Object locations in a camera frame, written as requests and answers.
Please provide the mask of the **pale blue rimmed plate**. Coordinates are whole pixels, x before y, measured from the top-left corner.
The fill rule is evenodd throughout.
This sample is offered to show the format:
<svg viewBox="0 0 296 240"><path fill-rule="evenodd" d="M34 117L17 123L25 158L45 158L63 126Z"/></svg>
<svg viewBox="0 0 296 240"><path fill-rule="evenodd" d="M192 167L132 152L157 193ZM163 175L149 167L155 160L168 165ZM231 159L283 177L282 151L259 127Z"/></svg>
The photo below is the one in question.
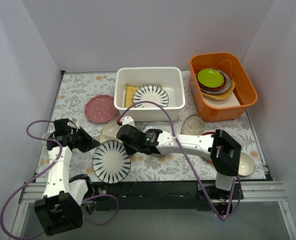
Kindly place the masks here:
<svg viewBox="0 0 296 240"><path fill-rule="evenodd" d="M167 122L151 122L149 123L143 130L143 132L147 132L149 129L157 129L157 130L162 130L166 132L171 131L171 126Z"/></svg>

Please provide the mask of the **pink polka dot plate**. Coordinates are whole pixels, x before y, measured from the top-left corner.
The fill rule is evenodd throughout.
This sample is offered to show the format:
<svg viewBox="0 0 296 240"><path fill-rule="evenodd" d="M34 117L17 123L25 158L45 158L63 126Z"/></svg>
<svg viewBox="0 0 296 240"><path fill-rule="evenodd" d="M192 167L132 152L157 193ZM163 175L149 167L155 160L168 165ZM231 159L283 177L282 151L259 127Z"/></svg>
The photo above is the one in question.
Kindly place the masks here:
<svg viewBox="0 0 296 240"><path fill-rule="evenodd" d="M95 124L104 124L113 120L118 114L114 106L114 98L102 94L91 98L85 105L86 118Z"/></svg>

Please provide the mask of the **blue striped white plate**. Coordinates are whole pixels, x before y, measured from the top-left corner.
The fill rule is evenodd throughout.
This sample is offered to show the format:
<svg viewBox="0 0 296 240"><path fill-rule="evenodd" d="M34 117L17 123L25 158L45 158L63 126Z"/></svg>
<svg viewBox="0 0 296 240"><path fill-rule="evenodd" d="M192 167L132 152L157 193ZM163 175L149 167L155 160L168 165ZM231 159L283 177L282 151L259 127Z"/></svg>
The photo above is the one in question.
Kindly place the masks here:
<svg viewBox="0 0 296 240"><path fill-rule="evenodd" d="M163 108L169 104L169 96L167 92L157 85L145 85L140 87L133 95L133 103L143 102L138 104L137 108L154 108L155 105L145 101L154 102Z"/></svg>

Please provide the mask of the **yellow bamboo mat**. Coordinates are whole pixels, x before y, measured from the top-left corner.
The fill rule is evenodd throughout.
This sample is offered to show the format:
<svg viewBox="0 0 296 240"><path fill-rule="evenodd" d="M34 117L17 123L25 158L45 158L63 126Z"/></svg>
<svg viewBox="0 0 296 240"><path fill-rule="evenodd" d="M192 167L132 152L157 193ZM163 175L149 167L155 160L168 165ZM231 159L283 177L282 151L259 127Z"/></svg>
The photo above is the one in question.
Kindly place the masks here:
<svg viewBox="0 0 296 240"><path fill-rule="evenodd" d="M132 104L134 104L133 102L134 94L140 87L129 85L128 83L125 86L126 86L126 89L125 89L125 97L124 97L124 107L128 108Z"/></svg>

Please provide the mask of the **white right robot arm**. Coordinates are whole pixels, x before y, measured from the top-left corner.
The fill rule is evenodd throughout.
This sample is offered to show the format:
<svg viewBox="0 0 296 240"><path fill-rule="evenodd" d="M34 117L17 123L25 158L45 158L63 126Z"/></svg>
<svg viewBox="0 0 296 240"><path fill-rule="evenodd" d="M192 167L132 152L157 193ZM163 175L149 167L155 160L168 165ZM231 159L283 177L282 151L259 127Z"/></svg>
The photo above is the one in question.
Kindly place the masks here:
<svg viewBox="0 0 296 240"><path fill-rule="evenodd" d="M116 135L131 155L136 152L146 155L185 153L211 160L216 170L214 194L225 199L232 193L234 178L239 172L241 145L226 131L217 129L208 135L174 136L160 129L142 132L134 126L124 125Z"/></svg>

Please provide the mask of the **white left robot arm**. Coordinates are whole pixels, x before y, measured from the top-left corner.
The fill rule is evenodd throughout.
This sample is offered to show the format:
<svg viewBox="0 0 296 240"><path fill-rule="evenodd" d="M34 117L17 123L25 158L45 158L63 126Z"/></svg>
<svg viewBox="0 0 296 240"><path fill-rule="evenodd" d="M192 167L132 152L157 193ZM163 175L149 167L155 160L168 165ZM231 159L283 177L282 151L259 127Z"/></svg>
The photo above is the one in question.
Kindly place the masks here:
<svg viewBox="0 0 296 240"><path fill-rule="evenodd" d="M100 143L83 128L64 118L54 121L54 132L47 140L49 162L45 191L34 203L34 210L47 236L52 236L82 227L81 204L94 195L90 177L83 173L69 176L72 151L86 153Z"/></svg>

